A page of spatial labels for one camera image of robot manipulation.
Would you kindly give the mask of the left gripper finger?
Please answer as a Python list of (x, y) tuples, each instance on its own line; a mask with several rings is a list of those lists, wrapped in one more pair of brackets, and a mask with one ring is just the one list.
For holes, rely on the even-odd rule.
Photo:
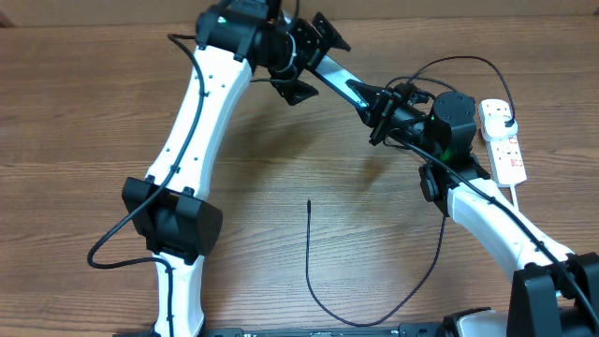
[(270, 84), (289, 106), (295, 106), (310, 97), (319, 95), (312, 85), (298, 79), (271, 79)]
[(328, 51), (330, 49), (351, 51), (350, 45), (342, 38), (341, 34), (321, 12), (317, 12), (314, 15), (312, 25), (321, 36), (319, 44), (323, 51)]

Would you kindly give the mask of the blue screen smartphone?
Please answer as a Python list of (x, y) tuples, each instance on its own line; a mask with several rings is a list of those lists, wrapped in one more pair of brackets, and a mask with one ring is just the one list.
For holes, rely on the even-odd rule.
[(347, 85), (348, 81), (362, 83), (362, 80), (329, 56), (325, 55), (323, 57), (315, 69), (314, 75), (323, 81), (330, 89), (348, 101), (354, 108), (361, 110), (368, 107), (368, 104), (363, 98)]

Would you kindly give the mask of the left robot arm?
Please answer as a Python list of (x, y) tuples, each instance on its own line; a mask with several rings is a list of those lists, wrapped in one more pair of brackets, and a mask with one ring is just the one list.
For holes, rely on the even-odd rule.
[(309, 71), (340, 94), (349, 74), (329, 57), (348, 45), (322, 14), (287, 16), (277, 1), (222, 1), (202, 12), (192, 73), (168, 139), (142, 179), (124, 183), (126, 221), (143, 237), (158, 273), (153, 336), (198, 336), (205, 257), (223, 223), (208, 201), (212, 169), (227, 124), (258, 67), (287, 104), (315, 95)]

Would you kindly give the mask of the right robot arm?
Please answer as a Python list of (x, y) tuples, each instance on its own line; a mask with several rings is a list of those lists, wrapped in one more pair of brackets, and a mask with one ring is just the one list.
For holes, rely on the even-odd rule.
[(595, 336), (598, 255), (577, 255), (543, 233), (500, 192), (472, 152), (475, 101), (457, 91), (434, 98), (429, 113), (415, 105), (415, 85), (393, 89), (349, 80), (359, 96), (371, 142), (394, 139), (425, 159), (425, 199), (470, 231), (511, 280), (509, 309), (471, 309), (445, 317), (442, 336)]

